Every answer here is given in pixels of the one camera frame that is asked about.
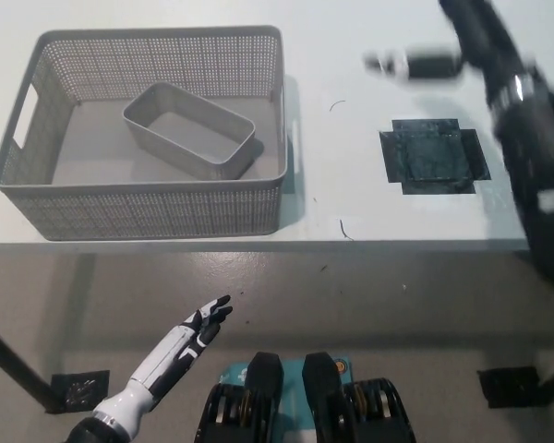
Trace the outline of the black and white right hand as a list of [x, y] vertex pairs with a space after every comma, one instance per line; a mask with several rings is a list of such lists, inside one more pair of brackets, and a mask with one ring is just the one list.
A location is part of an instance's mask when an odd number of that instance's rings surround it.
[[458, 78], [465, 66], [479, 71], [487, 103], [516, 75], [526, 71], [511, 34], [489, 1], [440, 1], [456, 34], [457, 50], [421, 50], [403, 54], [368, 55], [368, 71], [403, 81], [441, 81]]

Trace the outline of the white and black left hand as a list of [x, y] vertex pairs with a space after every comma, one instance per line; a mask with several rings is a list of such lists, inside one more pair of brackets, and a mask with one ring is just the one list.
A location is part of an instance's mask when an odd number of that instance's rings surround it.
[[230, 295], [214, 299], [173, 327], [134, 371], [130, 379], [151, 394], [152, 409], [215, 339], [233, 310], [230, 300]]

